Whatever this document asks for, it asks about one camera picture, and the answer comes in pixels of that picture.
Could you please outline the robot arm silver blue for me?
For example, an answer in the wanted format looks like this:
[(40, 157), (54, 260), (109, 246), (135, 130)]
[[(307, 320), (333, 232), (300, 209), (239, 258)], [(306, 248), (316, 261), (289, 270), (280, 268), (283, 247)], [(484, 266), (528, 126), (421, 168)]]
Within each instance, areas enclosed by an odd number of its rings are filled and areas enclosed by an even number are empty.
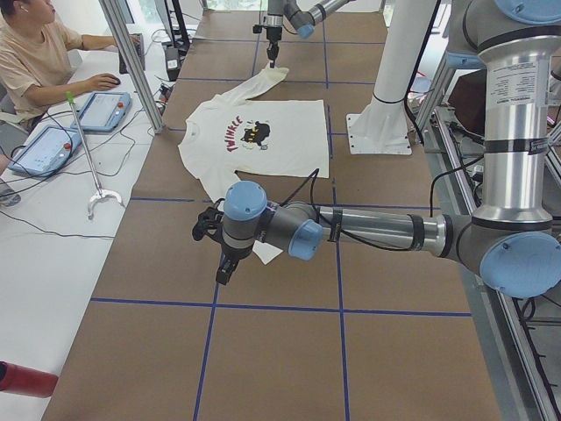
[(443, 217), (430, 189), (439, 153), (413, 145), (404, 99), (436, 16), (433, 1), (400, 1), (386, 40), (367, 20), (276, 1), (264, 32), (300, 19), (275, 65), (188, 114), (180, 155), (210, 206), (196, 239), (220, 247), (227, 283), (251, 254), (313, 258), (325, 241), (404, 261), (426, 252), (456, 261), (494, 290), (539, 296), (560, 280), (560, 244), (542, 204), (550, 60), (560, 46), (557, 1), (456, 1), (445, 52), (486, 69), (483, 199)]
[(269, 67), (275, 68), (279, 55), (279, 43), (282, 39), (284, 19), (295, 30), (301, 39), (307, 39), (315, 27), (329, 15), (349, 3), (348, 0), (323, 0), (303, 11), (294, 0), (272, 0), (267, 2), (266, 13), (259, 17), (259, 22), (253, 26), (254, 33), (266, 32), (268, 47), (266, 49)]

